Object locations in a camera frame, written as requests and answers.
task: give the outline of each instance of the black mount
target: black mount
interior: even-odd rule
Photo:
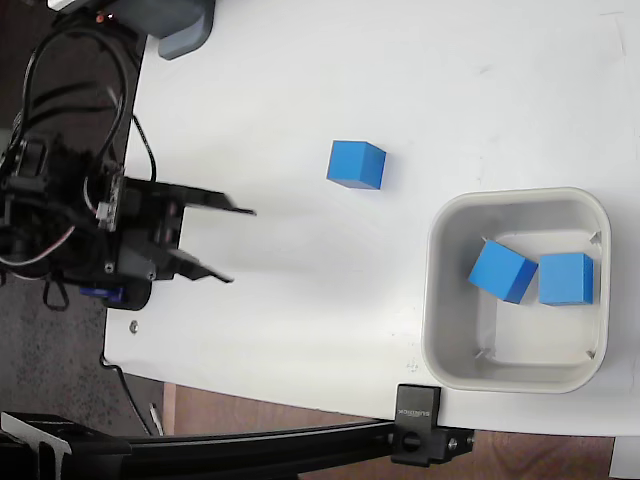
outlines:
[[[473,449],[473,430],[437,426],[440,389],[400,385],[396,421],[264,433],[116,438],[56,415],[2,413],[5,479],[285,479],[391,455],[428,467]]]

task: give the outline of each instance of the white bowl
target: white bowl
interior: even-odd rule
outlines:
[[[485,239],[525,257],[583,252],[594,261],[593,305],[538,302],[538,275],[521,304],[468,281]],[[604,359],[609,323],[611,226],[577,188],[462,195],[437,215],[429,238],[422,328],[424,360],[443,385],[462,390],[565,393]]]

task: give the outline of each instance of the blue cube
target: blue cube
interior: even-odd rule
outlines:
[[[537,268],[537,263],[488,240],[469,281],[505,302],[520,303]]]
[[[380,189],[387,154],[367,142],[334,141],[327,178],[350,188]]]
[[[540,303],[592,304],[593,260],[584,253],[540,257]]]

